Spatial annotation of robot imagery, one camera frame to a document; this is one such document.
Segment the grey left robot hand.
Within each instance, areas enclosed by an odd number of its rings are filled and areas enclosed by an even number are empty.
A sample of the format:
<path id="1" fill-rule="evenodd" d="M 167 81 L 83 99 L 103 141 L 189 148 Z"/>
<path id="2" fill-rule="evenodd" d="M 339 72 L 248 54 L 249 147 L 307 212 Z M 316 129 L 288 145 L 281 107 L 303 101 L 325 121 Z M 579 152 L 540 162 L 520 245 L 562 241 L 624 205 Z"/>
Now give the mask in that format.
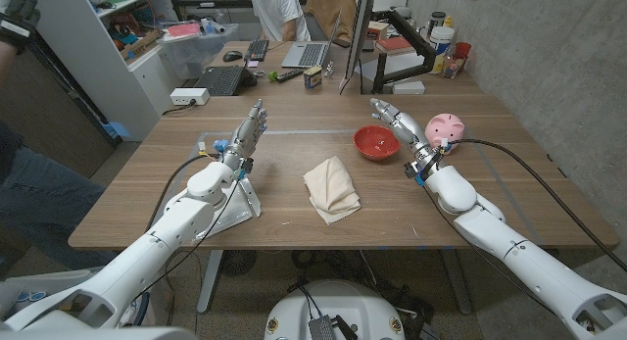
<path id="1" fill-rule="evenodd" d="M 233 131 L 223 156 L 249 158 L 266 129 L 266 109 L 263 100 L 258 99 L 247 118 Z"/>

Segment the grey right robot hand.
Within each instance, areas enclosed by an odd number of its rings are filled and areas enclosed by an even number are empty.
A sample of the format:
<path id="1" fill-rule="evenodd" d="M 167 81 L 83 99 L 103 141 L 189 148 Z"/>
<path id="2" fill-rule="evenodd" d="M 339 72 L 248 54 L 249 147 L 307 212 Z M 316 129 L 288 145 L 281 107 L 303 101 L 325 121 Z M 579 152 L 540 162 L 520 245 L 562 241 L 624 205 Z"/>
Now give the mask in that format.
<path id="1" fill-rule="evenodd" d="M 374 108 L 373 116 L 385 122 L 396 138 L 417 159 L 433 159 L 436 152 L 431 148 L 424 131 L 409 114 L 400 111 L 391 103 L 371 98 L 370 105 Z"/>

